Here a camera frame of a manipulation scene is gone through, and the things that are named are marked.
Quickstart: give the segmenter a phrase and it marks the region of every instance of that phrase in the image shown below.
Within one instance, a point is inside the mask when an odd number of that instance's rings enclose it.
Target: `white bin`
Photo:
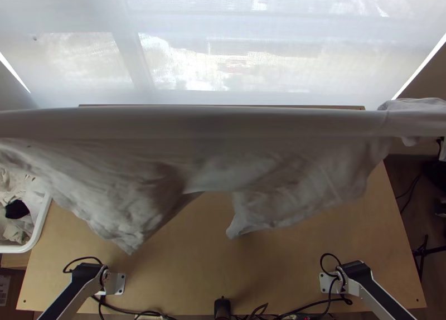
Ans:
[[[43,224],[45,223],[45,218],[46,214],[48,213],[48,208],[50,207],[51,199],[51,196],[48,194],[48,192],[46,192],[42,200],[30,240],[24,245],[18,245],[11,241],[0,240],[0,253],[25,253],[36,245],[38,238],[40,238],[40,233],[42,233]]]

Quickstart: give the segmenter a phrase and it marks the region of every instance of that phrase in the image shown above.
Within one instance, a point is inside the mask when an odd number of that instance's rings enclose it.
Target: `white curtain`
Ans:
[[[444,0],[0,0],[0,52],[41,108],[376,109],[444,35],[444,13]]]

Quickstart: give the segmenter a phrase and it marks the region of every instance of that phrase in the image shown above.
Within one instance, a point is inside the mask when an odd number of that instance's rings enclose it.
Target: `wooden table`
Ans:
[[[70,275],[62,273],[65,264],[93,255],[112,271],[127,274],[125,293],[107,297],[121,308],[212,314],[214,300],[224,295],[232,300],[235,314],[249,314],[266,302],[267,313],[284,313],[326,299],[318,281],[319,258],[325,252],[336,254],[343,263],[363,260],[404,307],[426,306],[383,164],[370,176],[363,198],[292,227],[229,240],[225,230],[232,216],[229,194],[206,193],[128,256],[53,203],[32,251],[18,308],[45,310],[70,281]],[[327,268],[334,269],[334,262],[327,260]],[[92,300],[80,309],[97,311]],[[337,302],[330,309],[357,311],[367,308],[356,299],[352,306]]]

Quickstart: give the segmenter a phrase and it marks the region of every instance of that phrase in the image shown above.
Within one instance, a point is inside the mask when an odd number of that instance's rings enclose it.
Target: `white cloth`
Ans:
[[[0,113],[0,161],[41,177],[62,207],[132,253],[202,191],[232,192],[229,237],[289,226],[361,196],[392,137],[444,133],[446,102],[437,99],[390,101],[380,111],[16,111]]]

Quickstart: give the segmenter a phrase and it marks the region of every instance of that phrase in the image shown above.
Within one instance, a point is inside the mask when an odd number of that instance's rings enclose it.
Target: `white fabric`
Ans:
[[[446,133],[445,101],[381,109],[4,112],[0,162],[40,176],[62,207],[131,253],[202,191],[232,192],[230,237],[288,226],[361,196],[392,137]]]
[[[0,17],[0,52],[42,108],[374,110],[444,34],[444,0],[0,0]]]

